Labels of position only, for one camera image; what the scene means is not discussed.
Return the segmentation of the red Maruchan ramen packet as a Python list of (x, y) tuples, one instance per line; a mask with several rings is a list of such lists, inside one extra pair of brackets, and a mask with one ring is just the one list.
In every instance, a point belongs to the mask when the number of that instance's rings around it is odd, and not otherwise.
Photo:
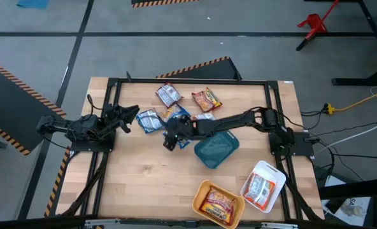
[(183, 99), (183, 96), (180, 95), (171, 83), (163, 84), (155, 93), (167, 108), (170, 108), (172, 105)]
[(234, 205), (234, 198), (228, 197), (211, 186), (199, 207), (199, 211), (223, 225), (231, 226), (234, 219)]
[(208, 87), (203, 91), (192, 93), (192, 98), (205, 113), (212, 111), (222, 105), (217, 96)]

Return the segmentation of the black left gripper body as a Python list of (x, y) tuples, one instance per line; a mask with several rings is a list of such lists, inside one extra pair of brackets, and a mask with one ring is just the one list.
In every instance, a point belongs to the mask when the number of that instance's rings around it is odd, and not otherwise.
[(119, 127), (119, 121), (124, 121), (124, 107), (119, 106), (118, 104), (116, 104), (115, 106), (106, 104), (103, 107), (103, 111), (103, 121), (105, 127)]

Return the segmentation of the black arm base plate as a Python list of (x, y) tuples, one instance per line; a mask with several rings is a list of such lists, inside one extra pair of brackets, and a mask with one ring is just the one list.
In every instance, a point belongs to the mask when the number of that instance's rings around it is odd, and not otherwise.
[(73, 151), (111, 152), (115, 144), (116, 131), (98, 140), (77, 140), (71, 144)]
[(313, 140), (305, 132), (269, 133), (269, 145), (273, 155), (314, 156)]

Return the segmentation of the black desk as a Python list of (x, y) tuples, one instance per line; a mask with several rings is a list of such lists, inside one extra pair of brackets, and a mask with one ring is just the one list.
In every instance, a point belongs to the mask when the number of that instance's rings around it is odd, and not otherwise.
[(321, 200), (332, 198), (370, 197), (370, 203), (363, 226), (377, 228), (377, 179), (356, 183), (341, 183), (328, 180), (319, 189)]

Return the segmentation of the red metal stand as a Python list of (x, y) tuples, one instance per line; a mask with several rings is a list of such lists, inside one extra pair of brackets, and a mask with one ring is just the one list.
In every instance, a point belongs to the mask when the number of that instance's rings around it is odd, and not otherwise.
[(319, 14), (313, 13), (309, 14), (306, 18), (306, 20), (299, 23), (297, 26), (299, 28), (304, 27), (305, 25), (308, 25), (310, 27), (309, 33), (304, 37), (302, 42), (296, 47), (296, 51), (301, 51), (311, 40), (315, 38), (315, 36), (318, 33), (328, 33), (328, 30), (324, 24), (324, 20), (328, 17), (330, 12), (335, 8), (335, 6), (339, 3), (339, 0), (331, 0), (332, 5), (327, 10), (325, 15), (323, 17), (320, 17)]

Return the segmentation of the teal plastic bin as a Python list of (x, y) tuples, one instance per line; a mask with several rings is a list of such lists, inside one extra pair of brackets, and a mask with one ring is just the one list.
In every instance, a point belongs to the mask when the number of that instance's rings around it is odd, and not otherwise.
[(238, 148), (238, 139), (230, 131), (226, 131), (199, 141), (194, 146), (194, 153), (207, 168), (216, 169)]

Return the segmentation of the blue floor mat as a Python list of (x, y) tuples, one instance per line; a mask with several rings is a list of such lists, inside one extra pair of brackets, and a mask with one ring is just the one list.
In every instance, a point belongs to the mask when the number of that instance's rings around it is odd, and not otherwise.
[(20, 8), (45, 9), (50, 0), (18, 0), (17, 6)]

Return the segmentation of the white plastic bin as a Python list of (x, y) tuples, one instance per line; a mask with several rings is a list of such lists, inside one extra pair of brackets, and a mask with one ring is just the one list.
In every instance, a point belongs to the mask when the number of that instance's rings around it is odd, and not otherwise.
[[(269, 199), (269, 203), (268, 203), (268, 205), (267, 205), (267, 207), (264, 211), (255, 207), (252, 203), (250, 203), (249, 201), (247, 201), (245, 199), (249, 204), (254, 206), (256, 209), (262, 211), (263, 213), (269, 213), (271, 211), (271, 209), (273, 208), (273, 205), (276, 202), (276, 199), (278, 198), (278, 196), (281, 192), (281, 189), (283, 188), (287, 178), (285, 177), (284, 173), (282, 173), (281, 171), (274, 168), (272, 165), (270, 165), (269, 163), (267, 163), (263, 160), (259, 161), (256, 164), (256, 166), (252, 169), (250, 175), (252, 173), (256, 173), (256, 174), (260, 175), (261, 177), (268, 179), (268, 180), (270, 180), (270, 181), (272, 181), (276, 184), (276, 186), (273, 190), (273, 194), (271, 195), (271, 197)], [(246, 184), (247, 180), (250, 178), (250, 175), (247, 177), (243, 187), (240, 189), (240, 195), (242, 194), (243, 190), (245, 189), (245, 184)]]

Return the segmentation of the yellow plastic bin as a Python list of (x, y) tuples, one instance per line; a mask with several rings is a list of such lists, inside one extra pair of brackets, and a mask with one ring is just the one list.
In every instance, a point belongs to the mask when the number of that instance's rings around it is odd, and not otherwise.
[[(233, 216), (234, 219), (232, 220), (231, 226), (223, 225), (223, 224), (217, 222), (215, 219), (205, 215), (205, 213), (202, 213), (202, 212), (199, 211), (199, 207), (202, 204), (202, 201), (206, 197), (211, 186), (215, 187), (216, 189), (218, 189), (222, 193), (226, 194), (228, 197), (235, 199), (234, 216)], [(241, 219), (242, 213), (243, 213), (244, 208), (245, 208), (245, 201), (244, 201), (243, 197), (235, 195), (235, 194), (217, 186), (216, 184), (213, 184), (210, 180), (205, 180), (201, 183), (200, 187), (198, 188), (198, 190), (197, 190), (197, 192), (194, 196), (194, 199), (192, 201), (192, 208), (196, 213), (198, 213), (202, 217), (216, 223), (219, 226), (222, 226), (225, 229), (235, 229), (239, 225), (239, 221)]]

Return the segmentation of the white paper sheet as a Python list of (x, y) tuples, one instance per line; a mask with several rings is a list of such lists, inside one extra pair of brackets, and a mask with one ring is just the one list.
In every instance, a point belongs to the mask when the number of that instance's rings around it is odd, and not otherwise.
[(348, 225), (363, 226), (371, 198), (332, 198), (321, 200), (325, 217)]

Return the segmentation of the black hazard-striped floor mat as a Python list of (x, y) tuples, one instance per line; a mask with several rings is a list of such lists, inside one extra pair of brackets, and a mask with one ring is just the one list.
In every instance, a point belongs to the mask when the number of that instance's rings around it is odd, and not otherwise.
[(242, 80), (239, 71), (228, 56), (202, 62), (194, 66), (184, 67), (169, 73), (160, 74), (156, 76), (156, 78)]
[(197, 2), (199, 0), (131, 0), (133, 8)]
[(65, 119), (66, 112), (0, 66), (0, 136), (28, 155), (43, 140), (36, 126), (44, 115)]

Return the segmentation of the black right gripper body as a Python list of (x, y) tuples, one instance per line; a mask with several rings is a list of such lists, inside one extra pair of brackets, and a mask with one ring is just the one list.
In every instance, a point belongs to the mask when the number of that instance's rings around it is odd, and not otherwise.
[(166, 139), (190, 139), (194, 140), (194, 126), (187, 115), (174, 116), (166, 122)]

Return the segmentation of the black table leg frame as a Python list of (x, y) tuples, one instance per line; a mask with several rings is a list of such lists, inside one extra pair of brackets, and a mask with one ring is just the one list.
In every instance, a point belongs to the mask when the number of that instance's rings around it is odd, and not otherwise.
[[(365, 15), (367, 22), (377, 39), (377, 25), (367, 9), (364, 0), (358, 0), (358, 4)], [(358, 86), (358, 87), (377, 87), (377, 71), (367, 78), (333, 78), (331, 83), (334, 86)]]

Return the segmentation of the hazard-striped tape strip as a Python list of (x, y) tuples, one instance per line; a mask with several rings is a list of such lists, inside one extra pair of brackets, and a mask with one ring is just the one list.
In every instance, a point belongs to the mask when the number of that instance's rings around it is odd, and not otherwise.
[(57, 206), (59, 194), (60, 194), (59, 188), (64, 181), (66, 168), (67, 168), (69, 159), (71, 158), (70, 152), (71, 151), (69, 150), (69, 148), (67, 148), (64, 152), (64, 156), (63, 156), (63, 159), (60, 163), (60, 167), (59, 167), (59, 170), (58, 170), (58, 173), (57, 173), (57, 177), (56, 177), (54, 184), (53, 184), (52, 192), (49, 196), (49, 199), (48, 199), (48, 202), (47, 202), (47, 205), (46, 205), (46, 209), (44, 211), (43, 216), (45, 218), (48, 218), (48, 217), (54, 215), (55, 207)]

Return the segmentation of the black aluminium table frame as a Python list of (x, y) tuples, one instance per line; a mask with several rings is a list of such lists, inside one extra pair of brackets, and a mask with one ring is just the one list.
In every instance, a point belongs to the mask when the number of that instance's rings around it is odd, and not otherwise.
[[(234, 80), (217, 80), (205, 84), (200, 80), (183, 80), (183, 83), (173, 82), (172, 79), (150, 79), (155, 83), (126, 83), (122, 82), (119, 93), (119, 105), (131, 106), (138, 104), (141, 110), (155, 108), (165, 110), (163, 103), (155, 95), (163, 83), (172, 83), (184, 98), (181, 106), (191, 115), (201, 112), (201, 109), (191, 97), (192, 92), (199, 92), (210, 88), (223, 105), (214, 110), (216, 118), (236, 115), (255, 106), (267, 107), (265, 87), (263, 85), (237, 84)], [(277, 82), (281, 99), (281, 107), (286, 116), (294, 123), (302, 124), (299, 105), (291, 81)], [(253, 167), (264, 160), (275, 165), (274, 156), (269, 151), (268, 135), (254, 128), (238, 128), (231, 132), (239, 139), (239, 148), (217, 169), (207, 168), (194, 154), (193, 143), (185, 149), (176, 148), (173, 152), (163, 147), (162, 131), (145, 134), (134, 121), (131, 133), (122, 130), (117, 133), (115, 149), (109, 154), (108, 165), (103, 181), (97, 216), (99, 218), (120, 219), (174, 219), (194, 221), (205, 219), (192, 208), (192, 201), (198, 187), (204, 180), (234, 193), (239, 194), (246, 177)], [(57, 181), (64, 182), (60, 196), (55, 194), (55, 213), (66, 211), (80, 194), (87, 180), (92, 153), (77, 154), (68, 165), (64, 178)], [(312, 163), (301, 156), (293, 156), (297, 188), (307, 204), (315, 214), (324, 218), (322, 205), (318, 194), (317, 182)], [(243, 221), (283, 221), (281, 198), (278, 198), (269, 213), (263, 213), (245, 204), (241, 220)]]

